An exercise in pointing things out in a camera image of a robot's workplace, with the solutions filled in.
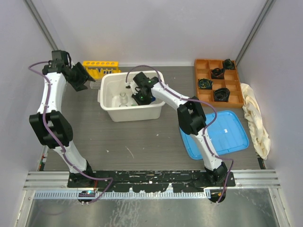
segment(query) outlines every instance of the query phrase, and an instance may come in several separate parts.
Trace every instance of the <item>white wall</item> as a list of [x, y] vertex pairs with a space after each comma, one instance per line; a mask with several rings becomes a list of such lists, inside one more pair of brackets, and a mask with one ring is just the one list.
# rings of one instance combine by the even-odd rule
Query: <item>white wall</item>
[[79, 61], [193, 65], [235, 59], [265, 0], [34, 0]]
[[42, 151], [28, 117], [39, 107], [43, 80], [27, 67], [50, 59], [51, 49], [21, 0], [0, 2], [0, 31], [0, 225], [11, 227]]
[[296, 226], [303, 223], [303, 2], [277, 0], [239, 64], [272, 139], [277, 170]]

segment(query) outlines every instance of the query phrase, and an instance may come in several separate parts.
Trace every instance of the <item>metal frame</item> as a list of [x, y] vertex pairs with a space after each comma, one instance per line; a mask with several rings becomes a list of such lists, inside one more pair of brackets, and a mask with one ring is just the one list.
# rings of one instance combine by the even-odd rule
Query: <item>metal frame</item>
[[[228, 187], [228, 190], [268, 188], [280, 226], [291, 226], [275, 170], [234, 170], [233, 174], [236, 186]], [[89, 190], [89, 188], [67, 188], [68, 179], [68, 171], [29, 172], [16, 227], [26, 226], [33, 199], [78, 199], [80, 191]], [[170, 185], [167, 191], [162, 193], [134, 193], [132, 190], [124, 193], [106, 192], [101, 199], [202, 199], [209, 198], [211, 190], [216, 189], [222, 187], [207, 187], [204, 192], [173, 193]]]
[[265, 17], [268, 15], [269, 11], [273, 7], [274, 3], [276, 0], [267, 0], [263, 9], [261, 10], [254, 26], [252, 27], [250, 34], [247, 36], [246, 41], [244, 42], [237, 58], [236, 58], [236, 64], [238, 65], [240, 61], [242, 60], [245, 52], [247, 51], [252, 39], [255, 37], [257, 34], [257, 31], [260, 29]]
[[35, 19], [35, 21], [37, 22], [39, 28], [41, 29], [41, 32], [43, 33], [43, 35], [45, 36], [46, 40], [48, 41], [49, 45], [51, 46], [51, 48], [55, 51], [58, 50], [58, 46], [55, 43], [51, 33], [49, 32], [49, 30], [47, 29], [44, 21], [42, 20], [42, 17], [40, 16], [38, 10], [36, 9], [34, 3], [32, 0], [24, 0], [28, 10], [30, 11], [30, 13], [32, 14], [33, 18]]

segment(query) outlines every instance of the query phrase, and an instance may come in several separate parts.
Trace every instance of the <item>black tape roll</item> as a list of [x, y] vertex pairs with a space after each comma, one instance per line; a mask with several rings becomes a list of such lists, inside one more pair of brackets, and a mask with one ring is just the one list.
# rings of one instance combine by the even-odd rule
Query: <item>black tape roll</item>
[[223, 68], [226, 70], [235, 70], [235, 64], [230, 59], [226, 59], [223, 61]]
[[228, 88], [220, 88], [214, 91], [214, 100], [216, 102], [228, 102], [231, 92]]
[[224, 79], [225, 69], [215, 68], [212, 70], [212, 79]]
[[213, 88], [213, 82], [209, 79], [198, 80], [199, 89], [211, 90]]

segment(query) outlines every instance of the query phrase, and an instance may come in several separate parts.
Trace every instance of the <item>metal floor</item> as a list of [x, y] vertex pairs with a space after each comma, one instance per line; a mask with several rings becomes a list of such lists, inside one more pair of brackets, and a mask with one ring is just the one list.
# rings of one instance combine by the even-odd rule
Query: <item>metal floor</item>
[[[186, 96], [195, 95], [194, 67], [157, 69], [172, 89]], [[202, 161], [192, 160], [188, 156], [178, 129], [177, 113], [170, 106], [164, 105], [160, 118], [156, 120], [113, 122], [107, 112], [101, 109], [97, 95], [97, 89], [75, 92], [68, 85], [62, 102], [62, 113], [73, 127], [74, 143], [93, 170], [204, 168]], [[260, 169], [243, 110], [230, 110], [237, 114], [250, 139], [250, 145], [245, 150], [225, 156], [234, 158], [233, 169]], [[208, 107], [204, 107], [204, 111], [206, 114], [212, 112]], [[50, 151], [44, 170], [59, 171], [68, 168], [57, 153]]]
[[230, 189], [219, 205], [208, 199], [35, 199], [27, 227], [278, 227], [268, 189]]

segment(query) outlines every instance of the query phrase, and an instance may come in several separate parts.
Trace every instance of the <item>orange tray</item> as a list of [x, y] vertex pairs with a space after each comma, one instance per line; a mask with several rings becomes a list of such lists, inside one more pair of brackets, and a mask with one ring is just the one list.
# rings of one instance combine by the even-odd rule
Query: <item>orange tray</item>
[[[235, 64], [235, 70], [225, 70], [224, 79], [212, 79], [211, 70], [223, 68], [224, 60], [196, 59], [195, 60], [195, 77], [196, 77], [196, 95], [202, 100], [216, 107], [242, 108], [243, 97], [240, 87], [239, 75]], [[210, 79], [213, 82], [212, 90], [199, 89], [199, 79]], [[214, 91], [226, 87], [230, 90], [228, 102], [215, 102]]]

